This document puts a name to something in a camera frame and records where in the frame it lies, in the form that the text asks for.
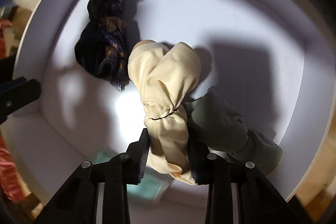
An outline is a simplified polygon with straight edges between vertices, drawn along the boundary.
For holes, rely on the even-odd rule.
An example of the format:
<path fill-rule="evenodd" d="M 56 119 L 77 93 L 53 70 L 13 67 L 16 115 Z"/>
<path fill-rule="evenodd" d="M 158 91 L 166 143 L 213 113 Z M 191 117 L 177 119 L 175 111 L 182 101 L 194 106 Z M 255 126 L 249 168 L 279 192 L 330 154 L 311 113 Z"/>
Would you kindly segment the sage green cloth bundle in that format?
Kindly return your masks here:
<path fill-rule="evenodd" d="M 282 159 L 282 149 L 262 133 L 250 129 L 242 116 L 214 88 L 193 101 L 184 102 L 189 133 L 212 150 L 226 154 L 230 162 L 253 162 L 270 175 Z"/>

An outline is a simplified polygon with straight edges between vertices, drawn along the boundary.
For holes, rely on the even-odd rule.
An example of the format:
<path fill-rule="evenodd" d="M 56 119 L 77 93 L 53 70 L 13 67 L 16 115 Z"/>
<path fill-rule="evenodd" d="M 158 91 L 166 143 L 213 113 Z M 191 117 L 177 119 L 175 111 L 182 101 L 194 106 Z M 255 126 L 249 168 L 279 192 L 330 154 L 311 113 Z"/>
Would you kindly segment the cream yellow cloth bundle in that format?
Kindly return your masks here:
<path fill-rule="evenodd" d="M 161 174 L 194 185 L 187 157 L 187 113 L 182 102 L 198 84 L 198 54 L 184 42 L 168 48 L 143 40 L 133 47 L 127 68 L 145 112 L 150 137 L 147 164 Z"/>

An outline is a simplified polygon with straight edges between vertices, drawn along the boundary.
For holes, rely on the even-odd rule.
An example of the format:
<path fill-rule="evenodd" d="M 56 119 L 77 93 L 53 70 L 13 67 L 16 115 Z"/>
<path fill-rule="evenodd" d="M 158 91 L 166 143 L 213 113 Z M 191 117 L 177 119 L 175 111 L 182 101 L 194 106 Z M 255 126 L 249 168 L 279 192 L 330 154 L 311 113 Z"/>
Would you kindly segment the red satin cushion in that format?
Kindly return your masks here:
<path fill-rule="evenodd" d="M 6 28 L 11 27 L 11 23 L 8 20 L 1 19 L 1 60 L 8 61 L 6 59 L 6 43 L 3 36 L 3 32 Z M 24 199 L 22 187 L 18 180 L 16 165 L 11 157 L 9 150 L 5 145 L 5 141 L 1 135 L 1 189 L 5 196 L 17 203 Z"/>

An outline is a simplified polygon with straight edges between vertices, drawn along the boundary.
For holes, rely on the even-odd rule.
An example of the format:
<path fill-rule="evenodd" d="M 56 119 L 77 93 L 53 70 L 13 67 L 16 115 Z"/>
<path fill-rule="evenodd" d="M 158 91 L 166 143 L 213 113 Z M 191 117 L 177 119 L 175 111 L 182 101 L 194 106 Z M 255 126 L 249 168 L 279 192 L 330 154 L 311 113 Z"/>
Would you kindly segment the mint green packet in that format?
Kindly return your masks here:
<path fill-rule="evenodd" d="M 159 201 L 171 182 L 169 176 L 146 167 L 141 182 L 138 185 L 128 185 L 127 193 L 132 200 Z"/>

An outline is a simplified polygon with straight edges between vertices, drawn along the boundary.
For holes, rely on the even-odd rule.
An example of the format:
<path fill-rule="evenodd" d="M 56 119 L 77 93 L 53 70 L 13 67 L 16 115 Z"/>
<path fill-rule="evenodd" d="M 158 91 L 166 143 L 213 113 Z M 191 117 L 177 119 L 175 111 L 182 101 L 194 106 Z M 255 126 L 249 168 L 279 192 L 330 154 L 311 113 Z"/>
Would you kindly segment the navy lace garment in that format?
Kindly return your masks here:
<path fill-rule="evenodd" d="M 125 0 L 89 0 L 89 23 L 75 45 L 77 63 L 120 91 L 129 83 L 129 46 L 121 19 L 124 8 Z"/>

